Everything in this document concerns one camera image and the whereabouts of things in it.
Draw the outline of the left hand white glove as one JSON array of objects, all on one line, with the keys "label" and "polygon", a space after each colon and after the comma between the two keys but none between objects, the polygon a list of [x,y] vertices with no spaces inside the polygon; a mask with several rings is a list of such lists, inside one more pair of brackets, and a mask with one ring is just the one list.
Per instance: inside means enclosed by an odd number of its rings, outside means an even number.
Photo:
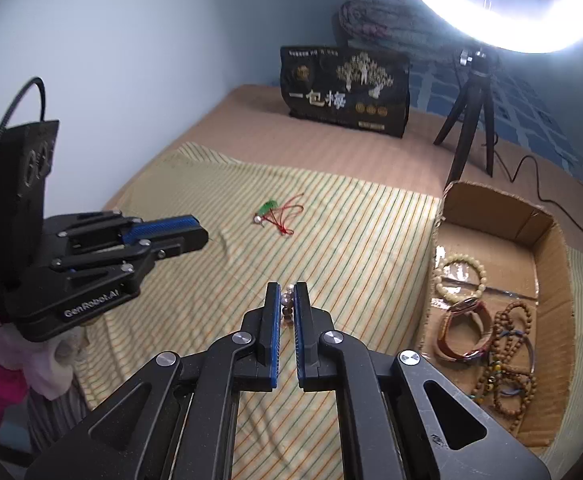
[{"label": "left hand white glove", "polygon": [[0,323],[0,367],[22,372],[27,385],[48,400],[55,400],[69,390],[75,365],[87,345],[86,329],[81,326],[42,342],[32,342],[14,324]]}]

